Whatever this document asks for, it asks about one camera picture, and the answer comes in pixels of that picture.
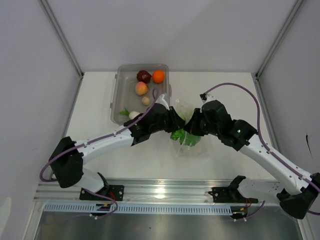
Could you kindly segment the green lettuce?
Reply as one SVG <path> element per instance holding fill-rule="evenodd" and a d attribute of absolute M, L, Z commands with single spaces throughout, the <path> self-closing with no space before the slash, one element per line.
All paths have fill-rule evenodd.
<path fill-rule="evenodd" d="M 197 145 L 200 142 L 201 138 L 201 136 L 192 135 L 183 129 L 174 131 L 170 135 L 171 140 L 178 141 L 181 146 L 188 147 L 194 147 L 195 145 Z"/>

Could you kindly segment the clear zip top bag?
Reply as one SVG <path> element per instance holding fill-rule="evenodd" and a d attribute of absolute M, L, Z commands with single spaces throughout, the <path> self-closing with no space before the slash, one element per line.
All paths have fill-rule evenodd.
<path fill-rule="evenodd" d="M 195 109 L 192 104 L 176 99 L 173 107 L 185 123 L 191 120 Z M 208 150 L 201 136 L 192 135 L 183 128 L 172 132 L 170 134 L 170 141 L 174 155 L 177 158 L 197 158 L 204 155 Z"/>

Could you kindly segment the white radish green leaves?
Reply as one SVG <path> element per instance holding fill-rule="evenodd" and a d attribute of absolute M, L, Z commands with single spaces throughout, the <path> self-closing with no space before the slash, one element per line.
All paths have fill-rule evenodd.
<path fill-rule="evenodd" d="M 124 109 L 124 110 L 121 110 L 119 112 L 119 115 L 121 116 L 121 120 L 123 122 L 126 122 L 126 121 L 129 121 L 129 120 L 134 120 L 136 117 L 138 117 L 139 115 L 141 115 L 140 112 L 138 111 L 129 111 L 128 109 Z"/>

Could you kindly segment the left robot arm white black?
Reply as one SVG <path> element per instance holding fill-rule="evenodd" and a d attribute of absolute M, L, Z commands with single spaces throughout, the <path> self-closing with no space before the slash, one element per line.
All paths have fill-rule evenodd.
<path fill-rule="evenodd" d="M 154 133 L 172 133 L 184 126 L 185 120 L 172 106 L 155 103 L 109 134 L 79 141 L 64 137 L 51 155 L 49 165 L 62 189 L 78 186 L 97 200 L 103 200 L 110 186 L 101 173 L 86 169 L 87 163 L 110 151 L 147 141 Z"/>

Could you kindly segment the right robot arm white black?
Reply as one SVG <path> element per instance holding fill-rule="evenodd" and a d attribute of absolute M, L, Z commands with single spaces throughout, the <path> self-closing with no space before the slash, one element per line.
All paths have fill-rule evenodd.
<path fill-rule="evenodd" d="M 228 196 L 234 202 L 254 198 L 279 203 L 288 215 L 302 220 L 320 193 L 319 173 L 311 174 L 290 162 L 268 146 L 248 122 L 232 119 L 217 100 L 196 108 L 184 130 L 195 136 L 216 136 L 224 145 L 254 160 L 278 181 L 271 185 L 240 177 L 228 189 Z"/>

